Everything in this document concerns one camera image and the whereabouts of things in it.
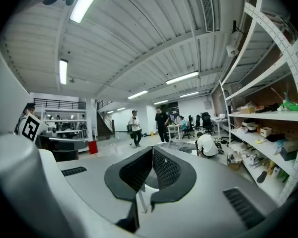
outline red trash bin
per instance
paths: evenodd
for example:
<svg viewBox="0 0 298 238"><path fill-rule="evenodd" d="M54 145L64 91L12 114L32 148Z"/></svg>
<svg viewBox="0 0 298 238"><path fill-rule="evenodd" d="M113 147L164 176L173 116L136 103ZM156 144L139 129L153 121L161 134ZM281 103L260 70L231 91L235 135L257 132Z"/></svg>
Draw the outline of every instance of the red trash bin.
<svg viewBox="0 0 298 238"><path fill-rule="evenodd" d="M96 140L88 142L88 147L90 154L98 153Z"/></svg>

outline black pants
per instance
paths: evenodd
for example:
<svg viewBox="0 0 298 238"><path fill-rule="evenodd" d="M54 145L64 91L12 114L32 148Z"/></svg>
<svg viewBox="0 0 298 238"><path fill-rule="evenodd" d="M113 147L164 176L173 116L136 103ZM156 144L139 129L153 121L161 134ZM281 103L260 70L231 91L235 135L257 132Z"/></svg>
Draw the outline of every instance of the black pants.
<svg viewBox="0 0 298 238"><path fill-rule="evenodd" d="M141 129L140 130L137 130L137 131L134 131L134 142L135 142L135 145L138 145L140 140L141 140L141 137L142 137L142 134L141 134Z"/></svg>
<svg viewBox="0 0 298 238"><path fill-rule="evenodd" d="M167 129L165 126L158 126L158 133L161 138L161 141L164 142L169 142L168 134L167 134Z"/></svg>

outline staircase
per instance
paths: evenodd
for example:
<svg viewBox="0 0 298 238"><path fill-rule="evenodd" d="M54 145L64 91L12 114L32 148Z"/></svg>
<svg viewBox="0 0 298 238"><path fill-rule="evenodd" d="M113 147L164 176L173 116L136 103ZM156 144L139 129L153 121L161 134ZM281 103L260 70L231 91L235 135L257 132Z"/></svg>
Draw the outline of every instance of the staircase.
<svg viewBox="0 0 298 238"><path fill-rule="evenodd" d="M110 139L110 137L114 134L111 132L111 130L107 127L104 120L100 116L100 114L97 112L97 132L98 137L97 140L106 140Z"/></svg>

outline security camera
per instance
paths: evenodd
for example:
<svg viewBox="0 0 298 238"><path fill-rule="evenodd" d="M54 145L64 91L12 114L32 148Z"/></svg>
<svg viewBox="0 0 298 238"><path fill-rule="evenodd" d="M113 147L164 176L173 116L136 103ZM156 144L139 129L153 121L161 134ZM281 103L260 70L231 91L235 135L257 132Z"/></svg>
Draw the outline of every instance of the security camera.
<svg viewBox="0 0 298 238"><path fill-rule="evenodd" d="M227 54L230 58L238 55L238 53L239 53L237 48L234 48L232 45L227 45L226 51L227 51Z"/></svg>

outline bottle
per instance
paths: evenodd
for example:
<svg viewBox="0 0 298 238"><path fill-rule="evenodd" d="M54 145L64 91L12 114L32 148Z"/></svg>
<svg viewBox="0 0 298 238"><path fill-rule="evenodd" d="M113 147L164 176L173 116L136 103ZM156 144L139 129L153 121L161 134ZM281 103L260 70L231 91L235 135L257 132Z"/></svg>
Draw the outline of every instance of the bottle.
<svg viewBox="0 0 298 238"><path fill-rule="evenodd" d="M274 166L275 166L275 162L270 161L269 166L268 166L268 169L267 169L267 174L268 175L271 175L273 173Z"/></svg>
<svg viewBox="0 0 298 238"><path fill-rule="evenodd" d="M272 177L273 177L273 178L277 178L279 172L280 172L280 167L275 166L275 167L274 167L274 170L273 170L273 173L272 173Z"/></svg>

